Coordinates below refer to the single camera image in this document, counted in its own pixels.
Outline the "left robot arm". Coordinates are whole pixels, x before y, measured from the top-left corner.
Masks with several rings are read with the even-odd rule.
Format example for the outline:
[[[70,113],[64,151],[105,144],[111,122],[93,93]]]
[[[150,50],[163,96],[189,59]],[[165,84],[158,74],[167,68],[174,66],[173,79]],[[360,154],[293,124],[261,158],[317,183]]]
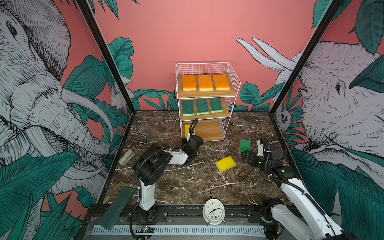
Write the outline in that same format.
[[[139,187],[136,207],[138,215],[149,221],[155,215],[155,185],[169,165],[187,165],[198,155],[203,139],[194,134],[199,119],[194,119],[188,129],[186,142],[180,149],[162,148],[152,144],[133,166],[135,180]]]

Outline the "orange sponge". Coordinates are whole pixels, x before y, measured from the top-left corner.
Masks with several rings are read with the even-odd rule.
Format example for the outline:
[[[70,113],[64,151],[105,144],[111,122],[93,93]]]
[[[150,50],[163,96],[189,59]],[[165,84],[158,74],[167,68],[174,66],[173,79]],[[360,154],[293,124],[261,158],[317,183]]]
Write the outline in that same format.
[[[196,77],[194,75],[183,75],[182,82],[183,82],[183,91],[197,90]]]
[[[214,89],[210,75],[198,75],[198,81],[200,91],[212,91]]]
[[[226,75],[213,75],[216,90],[217,91],[228,91],[230,90],[230,84]]]

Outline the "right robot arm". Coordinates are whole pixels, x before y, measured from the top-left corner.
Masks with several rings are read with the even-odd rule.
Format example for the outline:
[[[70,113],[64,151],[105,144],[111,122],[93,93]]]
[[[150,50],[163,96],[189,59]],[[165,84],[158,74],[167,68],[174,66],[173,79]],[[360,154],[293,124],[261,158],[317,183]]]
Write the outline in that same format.
[[[241,150],[245,164],[264,172],[267,181],[275,183],[301,214],[297,217],[278,198],[264,200],[258,214],[268,223],[264,228],[266,238],[275,240],[281,234],[279,228],[288,230],[297,240],[355,240],[353,233],[342,229],[306,189],[292,167],[284,166],[280,150],[264,138],[257,142],[258,150]]]

